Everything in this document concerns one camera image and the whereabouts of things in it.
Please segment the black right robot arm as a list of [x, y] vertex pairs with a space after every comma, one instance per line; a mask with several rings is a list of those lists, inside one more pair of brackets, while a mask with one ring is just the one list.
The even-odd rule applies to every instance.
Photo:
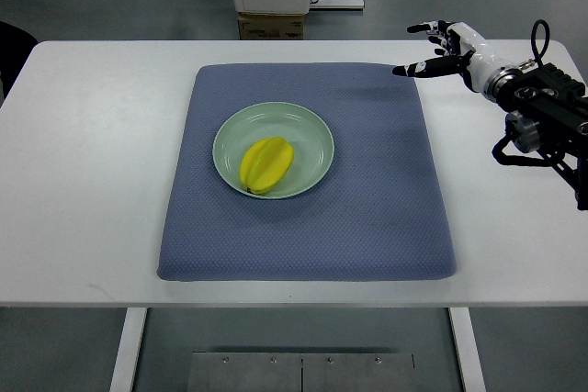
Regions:
[[502, 68], [488, 93], [506, 112], [504, 136], [492, 149], [501, 165], [550, 167], [573, 189], [577, 208], [587, 208], [586, 86], [552, 63], [544, 63], [550, 28], [537, 20], [531, 31], [533, 58]]

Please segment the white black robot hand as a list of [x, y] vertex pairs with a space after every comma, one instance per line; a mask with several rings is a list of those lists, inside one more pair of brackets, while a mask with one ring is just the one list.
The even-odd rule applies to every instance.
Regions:
[[436, 57], [392, 68], [397, 76], [436, 78], [457, 74], [467, 88], [497, 101], [502, 81], [514, 78], [520, 70], [513, 62], [499, 57], [494, 47], [475, 29], [463, 22], [427, 21], [407, 28], [409, 33], [424, 32], [437, 46]]

